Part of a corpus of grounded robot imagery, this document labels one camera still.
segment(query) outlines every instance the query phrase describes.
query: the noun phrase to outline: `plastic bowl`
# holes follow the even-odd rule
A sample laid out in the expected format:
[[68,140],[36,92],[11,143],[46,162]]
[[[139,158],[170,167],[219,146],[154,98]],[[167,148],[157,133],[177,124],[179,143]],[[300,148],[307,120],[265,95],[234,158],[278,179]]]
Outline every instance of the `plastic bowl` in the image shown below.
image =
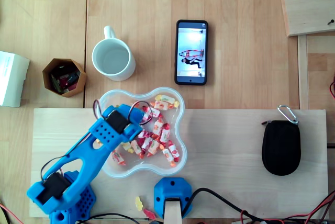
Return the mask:
[[[100,104],[102,111],[104,111],[110,105],[132,105],[138,100],[154,102],[154,98],[159,94],[173,97],[176,101],[180,102],[178,108],[161,111],[164,117],[164,122],[168,122],[170,124],[169,140],[176,145],[180,154],[179,162],[176,163],[175,167],[171,167],[166,157],[160,150],[157,151],[155,155],[151,157],[145,156],[145,158],[141,160],[135,153],[128,153],[122,146],[119,146],[116,150],[124,158],[126,165],[123,166],[116,164],[110,155],[103,165],[103,171],[109,176],[114,178],[124,178],[140,170],[150,170],[162,176],[170,176],[179,172],[184,167],[187,160],[187,150],[179,135],[179,124],[184,115],[185,103],[177,91],[168,87],[160,87],[146,94],[135,95],[120,89],[115,89],[105,93],[100,99]],[[151,131],[156,120],[156,118],[153,118],[149,123],[144,125],[144,129]]]

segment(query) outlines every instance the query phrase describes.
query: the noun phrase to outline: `metal clip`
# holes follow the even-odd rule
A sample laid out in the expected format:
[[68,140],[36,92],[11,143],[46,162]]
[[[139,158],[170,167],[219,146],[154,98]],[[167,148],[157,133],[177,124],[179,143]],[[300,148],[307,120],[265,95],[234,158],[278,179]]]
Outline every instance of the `metal clip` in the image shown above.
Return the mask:
[[[282,107],[285,107],[285,108],[291,113],[291,115],[294,117],[293,120],[289,119],[289,117],[286,116],[286,114],[281,110]],[[294,115],[294,113],[293,113],[293,111],[291,110],[291,108],[289,108],[287,105],[278,105],[277,109],[278,109],[278,110],[280,111],[280,113],[283,114],[284,117],[285,117],[288,121],[290,121],[291,123],[296,124],[296,125],[299,123],[298,118]]]

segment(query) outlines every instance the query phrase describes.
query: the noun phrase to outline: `phone screen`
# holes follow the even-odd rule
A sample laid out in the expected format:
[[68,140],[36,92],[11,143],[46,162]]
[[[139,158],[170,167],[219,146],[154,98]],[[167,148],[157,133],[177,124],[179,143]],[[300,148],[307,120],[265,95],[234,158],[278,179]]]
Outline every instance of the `phone screen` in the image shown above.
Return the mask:
[[176,83],[206,83],[207,34],[205,21],[178,21],[175,57]]

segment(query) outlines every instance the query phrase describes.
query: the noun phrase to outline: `wrapped candy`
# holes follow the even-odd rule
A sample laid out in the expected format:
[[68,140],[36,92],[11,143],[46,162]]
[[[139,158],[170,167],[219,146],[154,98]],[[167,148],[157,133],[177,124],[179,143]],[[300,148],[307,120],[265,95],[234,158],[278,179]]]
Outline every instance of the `wrapped candy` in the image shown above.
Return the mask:
[[152,142],[152,138],[151,137],[147,137],[144,141],[144,143],[142,144],[141,146],[141,149],[142,149],[142,152],[140,154],[140,159],[143,159],[144,158],[144,155],[147,151],[147,149],[149,148],[149,146],[151,145],[151,142]]
[[149,136],[149,133],[146,130],[142,130],[140,132],[140,134],[138,134],[137,138],[138,138],[138,145],[142,146],[145,139]]
[[168,141],[168,145],[169,145],[169,150],[172,153],[172,156],[174,157],[174,162],[178,162],[179,161],[179,153],[178,153],[178,150],[176,148],[176,145],[174,143],[172,143],[171,140]]
[[163,148],[166,147],[166,143],[168,142],[168,138],[170,136],[170,125],[169,123],[165,123],[163,124],[162,127],[162,134],[161,134],[161,138],[160,138],[160,144]]
[[113,152],[111,152],[111,157],[118,165],[126,165],[125,160],[117,151],[114,150]]
[[151,145],[148,149],[148,155],[147,157],[150,157],[152,155],[155,155],[157,153],[157,149],[159,148],[159,142],[157,140],[152,140]]
[[163,117],[161,112],[159,110],[155,109],[155,108],[152,108],[152,107],[149,108],[148,106],[143,106],[142,109],[143,109],[144,113],[146,113],[148,116],[151,115],[151,112],[152,112],[152,116],[154,118],[162,118]]
[[142,121],[141,122],[145,122],[145,121],[147,121],[148,119],[149,119],[149,114],[148,113],[146,113],[146,112],[144,112],[144,115],[143,115],[143,118],[142,118]]
[[155,124],[153,125],[153,130],[152,132],[158,136],[161,135],[162,128],[163,128],[164,121],[162,118],[159,118]]
[[156,100],[156,102],[150,102],[150,105],[153,106],[154,109],[158,110],[168,110],[172,109],[173,107],[178,108],[179,104],[180,103],[178,101],[175,101],[173,104],[159,100]]
[[150,102],[150,105],[153,106],[154,109],[158,109],[158,110],[168,110],[169,109],[168,102],[164,102],[164,101]]
[[132,140],[130,144],[131,144],[131,147],[134,149],[134,151],[137,155],[140,155],[142,153],[142,150],[141,150],[140,146],[137,144],[136,139]]
[[166,95],[158,95],[158,96],[155,97],[155,100],[165,101],[165,102],[168,102],[170,104],[173,104],[175,102],[175,99],[173,97],[169,97],[169,96],[166,96]]
[[134,150],[131,148],[131,145],[129,142],[127,143],[121,143],[121,146],[127,151],[127,152],[130,152],[130,153],[133,153]]
[[169,161],[170,166],[175,167],[176,164],[174,163],[173,156],[172,156],[172,154],[170,153],[170,151],[169,151],[168,149],[164,148],[164,149],[162,150],[162,152],[163,152],[163,154],[165,155],[167,161]]

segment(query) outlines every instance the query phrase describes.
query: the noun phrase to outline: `candy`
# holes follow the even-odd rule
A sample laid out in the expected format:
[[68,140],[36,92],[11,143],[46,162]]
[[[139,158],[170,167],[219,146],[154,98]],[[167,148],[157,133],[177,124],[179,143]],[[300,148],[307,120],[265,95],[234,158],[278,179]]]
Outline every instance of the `candy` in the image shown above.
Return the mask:
[[153,132],[154,134],[156,134],[156,135],[159,136],[159,135],[161,134],[161,132],[162,132],[163,124],[164,124],[163,119],[162,119],[162,118],[159,118],[159,119],[155,122],[155,124],[153,125],[153,130],[152,130],[152,132]]
[[163,124],[162,127],[162,134],[160,138],[160,143],[163,145],[163,147],[166,147],[166,143],[168,141],[168,138],[170,136],[170,125],[168,123]]
[[144,139],[144,138],[146,138],[146,137],[148,137],[149,136],[149,132],[147,132],[146,130],[142,130],[141,132],[140,132],[140,134],[138,134],[138,138],[139,139]]
[[150,102],[150,105],[152,105],[154,109],[158,109],[158,110],[168,110],[169,109],[168,102],[164,102],[164,101]]
[[152,116],[154,118],[162,118],[163,117],[161,112],[159,110],[155,109],[155,108],[152,108],[152,107],[149,108],[148,106],[143,106],[142,109],[143,109],[144,113],[148,114],[148,116],[151,115],[151,112],[152,112]]
[[126,165],[125,160],[117,151],[114,150],[113,152],[111,152],[111,157],[118,165]]
[[121,146],[127,151],[127,152],[130,152],[130,153],[133,153],[134,150],[131,148],[131,145],[129,142],[127,143],[121,143]]
[[147,121],[149,119],[149,117],[150,117],[149,114],[146,113],[146,112],[144,112],[144,115],[143,115],[143,118],[142,118],[142,122]]
[[162,152],[163,152],[163,154],[165,155],[167,161],[169,161],[170,166],[175,167],[176,164],[174,163],[173,156],[172,156],[172,154],[170,153],[170,151],[169,151],[168,149],[164,148],[164,149],[162,150]]
[[171,140],[168,141],[169,144],[169,150],[172,153],[172,156],[174,157],[174,162],[178,162],[179,161],[179,153],[178,150],[176,148],[176,145],[174,143],[172,143]]
[[95,142],[99,145],[99,146],[103,146],[103,144],[100,142],[100,140],[96,139]]
[[175,102],[175,99],[173,97],[169,97],[169,96],[166,96],[166,95],[158,95],[158,96],[155,97],[155,100],[165,101],[165,102],[168,102],[170,104],[173,104]]
[[157,149],[159,148],[159,142],[157,140],[152,140],[151,145],[148,149],[148,155],[147,157],[150,157],[152,155],[155,155],[157,153]]
[[149,148],[149,146],[151,145],[152,142],[152,138],[151,137],[147,137],[143,143],[143,145],[141,146],[142,152],[140,154],[140,159],[144,158],[144,155],[147,151],[147,149]]
[[149,211],[149,210],[146,210],[146,209],[143,209],[143,213],[150,219],[150,220],[155,220],[156,219],[156,215]]
[[142,150],[141,150],[140,146],[137,144],[136,139],[132,140],[130,144],[131,144],[131,147],[134,149],[135,153],[137,155],[140,155]]
[[142,201],[141,201],[141,199],[140,199],[139,196],[137,196],[137,197],[135,198],[135,205],[136,205],[137,210],[142,211],[142,209],[143,209],[143,204],[142,204]]

